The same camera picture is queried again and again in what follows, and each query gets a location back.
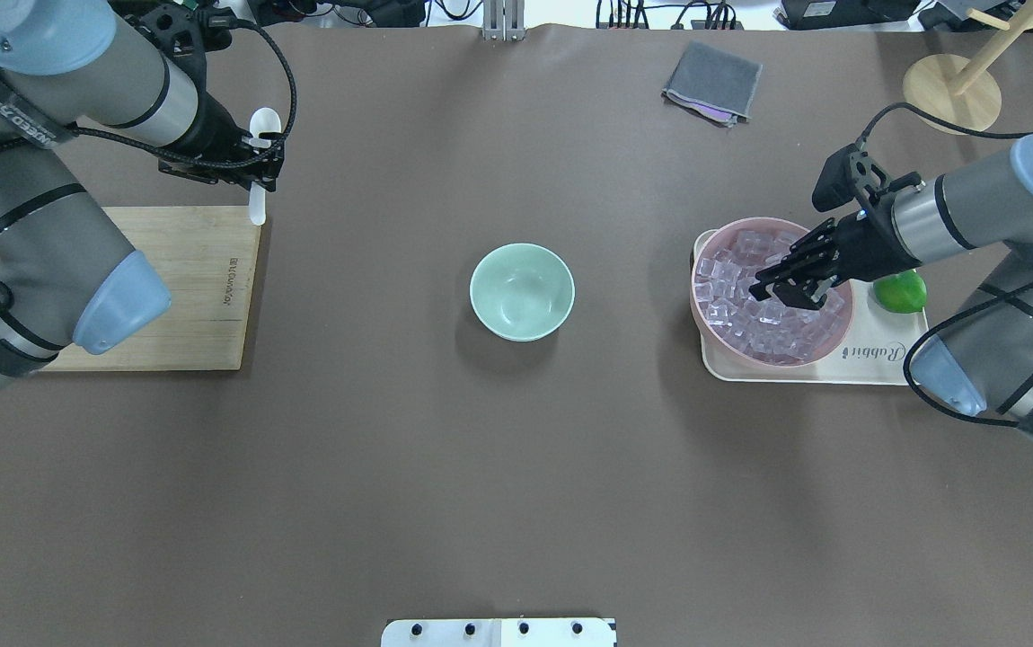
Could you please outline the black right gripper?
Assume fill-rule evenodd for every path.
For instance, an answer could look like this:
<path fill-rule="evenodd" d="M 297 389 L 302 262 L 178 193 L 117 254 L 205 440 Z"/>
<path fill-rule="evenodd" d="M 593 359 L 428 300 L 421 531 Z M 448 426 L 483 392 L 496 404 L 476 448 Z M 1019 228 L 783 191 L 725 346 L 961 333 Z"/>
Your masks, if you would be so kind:
<path fill-rule="evenodd" d="M 911 254 L 889 218 L 829 217 L 759 270 L 749 295 L 755 300 L 775 297 L 796 310 L 819 311 L 829 289 L 849 279 L 871 282 L 910 269 Z"/>

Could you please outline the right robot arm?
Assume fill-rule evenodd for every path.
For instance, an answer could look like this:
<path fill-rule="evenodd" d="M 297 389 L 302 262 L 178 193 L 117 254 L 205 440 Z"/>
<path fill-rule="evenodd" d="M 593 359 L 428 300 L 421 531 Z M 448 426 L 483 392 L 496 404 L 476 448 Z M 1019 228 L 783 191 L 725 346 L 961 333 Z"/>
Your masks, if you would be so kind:
<path fill-rule="evenodd" d="M 902 371 L 916 396 L 959 421 L 1016 430 L 1033 439 L 1033 134 L 935 179 L 895 177 L 867 152 L 868 131 L 829 155 L 813 191 L 828 218 L 750 291 L 817 310 L 849 281 L 870 283 L 993 244 L 1008 249 L 958 312 L 928 329 Z"/>

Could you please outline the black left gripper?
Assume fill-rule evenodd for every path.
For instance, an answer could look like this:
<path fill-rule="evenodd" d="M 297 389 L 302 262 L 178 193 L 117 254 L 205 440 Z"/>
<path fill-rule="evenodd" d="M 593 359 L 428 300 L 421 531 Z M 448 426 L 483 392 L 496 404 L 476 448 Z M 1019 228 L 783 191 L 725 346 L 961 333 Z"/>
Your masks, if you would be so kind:
<path fill-rule="evenodd" d="M 225 182 L 243 189 L 274 192 L 284 163 L 284 138 L 276 135 L 232 135 L 204 150 L 169 150 L 158 158 L 158 171 L 205 184 Z"/>

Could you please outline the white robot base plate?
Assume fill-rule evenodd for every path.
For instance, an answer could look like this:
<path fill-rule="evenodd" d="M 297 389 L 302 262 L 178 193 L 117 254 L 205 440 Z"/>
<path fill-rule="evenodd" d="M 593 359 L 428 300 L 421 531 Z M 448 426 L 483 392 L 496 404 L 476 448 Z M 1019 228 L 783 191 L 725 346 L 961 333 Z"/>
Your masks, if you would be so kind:
<path fill-rule="evenodd" d="M 396 619 L 381 646 L 616 646 L 614 619 L 583 616 Z"/>

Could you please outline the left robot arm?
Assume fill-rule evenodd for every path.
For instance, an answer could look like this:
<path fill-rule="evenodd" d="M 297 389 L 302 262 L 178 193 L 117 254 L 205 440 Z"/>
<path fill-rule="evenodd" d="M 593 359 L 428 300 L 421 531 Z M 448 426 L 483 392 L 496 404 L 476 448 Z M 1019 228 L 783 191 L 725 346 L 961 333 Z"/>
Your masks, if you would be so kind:
<path fill-rule="evenodd" d="M 69 345 L 109 352 L 173 302 L 58 147 L 108 138 L 173 176 L 274 190 L 289 130 L 238 127 L 206 89 L 206 49 L 234 29 L 265 36 L 216 1 L 0 1 L 0 390 Z"/>

